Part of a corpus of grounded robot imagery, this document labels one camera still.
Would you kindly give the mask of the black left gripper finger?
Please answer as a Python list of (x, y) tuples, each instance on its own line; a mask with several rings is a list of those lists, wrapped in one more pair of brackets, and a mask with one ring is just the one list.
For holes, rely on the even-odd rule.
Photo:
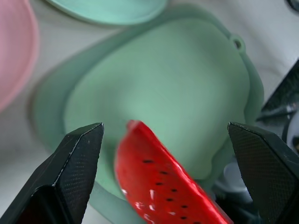
[(283, 117), (299, 110), (299, 59), (263, 106), (257, 121)]
[(241, 176), (266, 224), (299, 224), (299, 156), (276, 134), (230, 122)]
[(92, 192), (102, 123), (65, 135), (55, 152), (24, 184), (0, 224), (81, 224)]

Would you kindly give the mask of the red watermelon slice toy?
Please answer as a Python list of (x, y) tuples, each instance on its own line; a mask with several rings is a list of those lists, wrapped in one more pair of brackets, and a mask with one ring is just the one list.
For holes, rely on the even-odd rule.
[(234, 224), (141, 121), (129, 121), (114, 171), (147, 224)]

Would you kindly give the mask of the green square plate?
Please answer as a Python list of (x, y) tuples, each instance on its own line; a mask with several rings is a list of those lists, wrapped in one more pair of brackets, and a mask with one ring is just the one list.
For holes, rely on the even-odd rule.
[(210, 192), (233, 156), (227, 124), (254, 124), (263, 100), (242, 38), (206, 10), (178, 5), (59, 65), (38, 87), (31, 118), (51, 152), (67, 133), (103, 123), (90, 204), (112, 224), (145, 224), (114, 175), (127, 122), (148, 125)]

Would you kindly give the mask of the pink round plate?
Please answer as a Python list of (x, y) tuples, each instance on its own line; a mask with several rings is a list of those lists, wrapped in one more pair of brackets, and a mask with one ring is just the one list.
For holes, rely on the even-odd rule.
[(0, 0), (0, 112), (30, 79), (40, 45), (29, 0)]

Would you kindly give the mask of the teal round plate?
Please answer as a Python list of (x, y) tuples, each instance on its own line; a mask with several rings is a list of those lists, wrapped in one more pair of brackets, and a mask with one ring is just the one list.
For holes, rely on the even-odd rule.
[(168, 0), (45, 0), (76, 19), (97, 24), (136, 25), (160, 15)]

